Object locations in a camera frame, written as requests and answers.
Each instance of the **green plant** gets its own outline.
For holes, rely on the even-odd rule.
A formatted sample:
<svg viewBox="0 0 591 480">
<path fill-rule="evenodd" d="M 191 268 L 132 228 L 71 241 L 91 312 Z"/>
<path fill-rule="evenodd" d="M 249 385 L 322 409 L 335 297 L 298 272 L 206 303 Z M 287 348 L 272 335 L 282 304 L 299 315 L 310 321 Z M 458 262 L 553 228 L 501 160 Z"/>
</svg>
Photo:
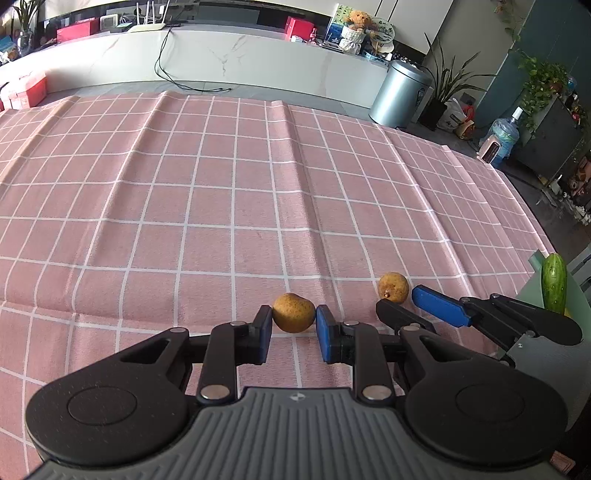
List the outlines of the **green plant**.
<svg viewBox="0 0 591 480">
<path fill-rule="evenodd" d="M 520 106 L 527 115 L 525 127 L 533 133 L 537 128 L 535 114 L 546 108 L 552 97 L 562 91 L 569 82 L 569 75 L 559 63 L 539 61 L 522 50 L 517 52 L 521 55 L 519 68 L 525 69 L 530 76 L 530 79 L 523 84 L 524 91 Z"/>
<path fill-rule="evenodd" d="M 511 36 L 514 42 L 521 40 L 519 31 L 525 20 L 515 6 L 515 0 L 494 0 L 496 2 L 495 13 L 500 16 L 501 21 L 507 25 L 505 31 Z"/>
<path fill-rule="evenodd" d="M 21 23 L 21 31 L 29 30 L 33 16 L 39 10 L 39 7 L 45 0 L 20 0 L 19 6 L 13 5 L 14 11 L 18 15 L 18 21 Z"/>
<path fill-rule="evenodd" d="M 445 55 L 443 54 L 443 48 L 441 47 L 441 41 L 439 39 L 436 42 L 439 45 L 439 52 L 441 54 L 441 62 L 437 58 L 437 54 L 435 49 L 433 48 L 433 44 L 429 37 L 425 33 L 425 37 L 427 42 L 429 43 L 429 49 L 433 54 L 433 60 L 435 62 L 435 74 L 433 71 L 430 70 L 428 67 L 423 66 L 425 70 L 427 70 L 431 77 L 433 78 L 433 88 L 435 89 L 435 93 L 433 94 L 433 98 L 435 100 L 439 100 L 441 103 L 447 102 L 451 97 L 453 97 L 456 93 L 461 92 L 462 90 L 477 90 L 478 92 L 486 92 L 486 89 L 477 87 L 475 85 L 470 85 L 467 83 L 468 80 L 473 79 L 475 77 L 494 77 L 495 74 L 474 74 L 474 72 L 466 72 L 466 67 L 471 64 L 474 59 L 480 55 L 480 52 L 475 53 L 472 57 L 464 62 L 462 68 L 454 74 L 453 68 L 456 63 L 456 56 L 454 55 L 452 59 L 451 65 L 446 67 L 445 63 Z"/>
</svg>

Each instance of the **green cucumber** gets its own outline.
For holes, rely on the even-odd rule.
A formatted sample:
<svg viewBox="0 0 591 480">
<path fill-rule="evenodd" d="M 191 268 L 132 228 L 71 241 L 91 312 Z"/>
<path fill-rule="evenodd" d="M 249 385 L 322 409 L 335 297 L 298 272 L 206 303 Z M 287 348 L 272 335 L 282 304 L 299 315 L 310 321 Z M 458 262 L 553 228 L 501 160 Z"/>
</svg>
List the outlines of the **green cucumber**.
<svg viewBox="0 0 591 480">
<path fill-rule="evenodd" d="M 566 307 L 566 264 L 559 254 L 550 254 L 542 265 L 544 308 L 564 315 Z"/>
</svg>

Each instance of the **white counter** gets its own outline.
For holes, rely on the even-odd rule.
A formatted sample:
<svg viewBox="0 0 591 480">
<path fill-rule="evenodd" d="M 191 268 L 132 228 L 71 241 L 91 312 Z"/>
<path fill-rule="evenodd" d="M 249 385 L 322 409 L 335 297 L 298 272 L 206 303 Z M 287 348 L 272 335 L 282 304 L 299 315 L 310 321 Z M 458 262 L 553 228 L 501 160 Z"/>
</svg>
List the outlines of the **white counter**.
<svg viewBox="0 0 591 480">
<path fill-rule="evenodd" d="M 0 67 L 0 84 L 45 70 L 50 92 L 105 83 L 159 80 L 154 63 L 167 30 L 98 34 L 32 53 Z M 266 30 L 219 25 L 173 29 L 162 56 L 179 81 L 257 85 L 370 107 L 383 64 L 285 41 Z"/>
</svg>

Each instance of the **pear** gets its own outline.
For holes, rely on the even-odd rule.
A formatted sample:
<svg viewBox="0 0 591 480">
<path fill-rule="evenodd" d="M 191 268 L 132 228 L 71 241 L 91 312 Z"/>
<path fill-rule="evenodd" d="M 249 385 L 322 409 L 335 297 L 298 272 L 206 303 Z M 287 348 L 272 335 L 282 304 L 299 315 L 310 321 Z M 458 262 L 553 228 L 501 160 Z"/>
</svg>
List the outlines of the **pear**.
<svg viewBox="0 0 591 480">
<path fill-rule="evenodd" d="M 300 333 L 314 323 L 316 308 L 310 300 L 284 293 L 273 304 L 273 320 L 284 332 Z"/>
<path fill-rule="evenodd" d="M 408 297 L 409 289 L 407 279 L 400 273 L 388 272 L 379 279 L 378 293 L 381 299 L 403 303 Z"/>
</svg>

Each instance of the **red box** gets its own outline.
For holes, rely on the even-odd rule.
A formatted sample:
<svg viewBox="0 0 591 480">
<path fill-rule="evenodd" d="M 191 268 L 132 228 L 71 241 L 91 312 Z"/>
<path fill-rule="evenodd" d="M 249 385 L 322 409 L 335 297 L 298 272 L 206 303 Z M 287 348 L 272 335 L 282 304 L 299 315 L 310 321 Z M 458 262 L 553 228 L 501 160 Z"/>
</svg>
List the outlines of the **red box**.
<svg viewBox="0 0 591 480">
<path fill-rule="evenodd" d="M 289 40 L 295 35 L 304 41 L 308 41 L 312 30 L 314 30 L 313 23 L 302 20 L 301 18 L 288 17 L 285 25 L 285 37 Z"/>
<path fill-rule="evenodd" d="M 80 20 L 68 27 L 60 28 L 57 31 L 57 41 L 63 42 L 77 38 L 89 37 L 100 30 L 100 18 L 89 18 Z"/>
<path fill-rule="evenodd" d="M 34 72 L 12 80 L 2 90 L 0 99 L 5 109 L 20 110 L 38 105 L 47 96 L 45 72 Z"/>
</svg>

